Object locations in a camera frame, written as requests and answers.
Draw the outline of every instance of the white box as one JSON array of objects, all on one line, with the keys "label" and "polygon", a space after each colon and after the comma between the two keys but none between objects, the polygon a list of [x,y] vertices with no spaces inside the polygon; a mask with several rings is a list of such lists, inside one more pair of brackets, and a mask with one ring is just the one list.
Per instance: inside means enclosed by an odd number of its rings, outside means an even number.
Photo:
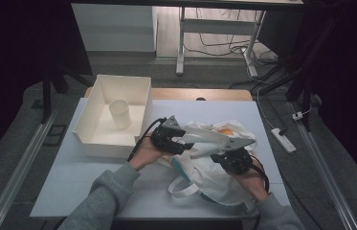
[{"label": "white box", "polygon": [[[109,104],[117,99],[129,104],[131,125],[117,129]],[[146,129],[151,109],[151,78],[98,75],[73,133],[89,156],[127,158]]]}]

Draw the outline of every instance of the gray sleeve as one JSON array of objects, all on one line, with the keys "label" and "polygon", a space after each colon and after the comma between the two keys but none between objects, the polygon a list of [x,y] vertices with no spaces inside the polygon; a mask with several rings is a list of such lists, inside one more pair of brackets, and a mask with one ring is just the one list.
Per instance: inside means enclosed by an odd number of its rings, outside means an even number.
[{"label": "gray sleeve", "polygon": [[92,184],[91,191],[58,229],[106,229],[133,193],[139,173],[125,163],[117,171],[105,171]]},{"label": "gray sleeve", "polygon": [[274,194],[270,194],[265,200],[257,202],[256,208],[261,215],[259,229],[304,229],[291,206],[281,206]]}]

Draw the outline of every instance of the white cup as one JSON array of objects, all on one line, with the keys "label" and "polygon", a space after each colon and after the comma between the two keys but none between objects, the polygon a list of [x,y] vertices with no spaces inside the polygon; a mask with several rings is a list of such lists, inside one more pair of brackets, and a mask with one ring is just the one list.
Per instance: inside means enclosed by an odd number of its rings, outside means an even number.
[{"label": "white cup", "polygon": [[109,105],[110,114],[113,122],[118,129],[125,129],[130,126],[130,112],[128,103],[125,100],[115,100]]}]

